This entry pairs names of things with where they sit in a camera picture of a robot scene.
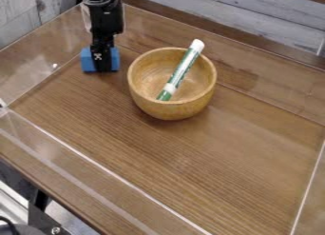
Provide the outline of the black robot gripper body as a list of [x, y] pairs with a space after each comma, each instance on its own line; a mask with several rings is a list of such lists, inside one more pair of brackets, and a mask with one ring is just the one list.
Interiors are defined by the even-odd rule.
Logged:
[[90, 12], [90, 32], [96, 40], [108, 40], [122, 33], [122, 0], [84, 0]]

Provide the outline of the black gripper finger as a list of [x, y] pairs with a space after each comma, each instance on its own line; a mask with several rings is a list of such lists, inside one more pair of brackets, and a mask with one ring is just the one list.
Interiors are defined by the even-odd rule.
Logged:
[[98, 72], [112, 71], [112, 51], [114, 46], [114, 37], [105, 36], [94, 38], [90, 45], [92, 59], [94, 62], [94, 68]]

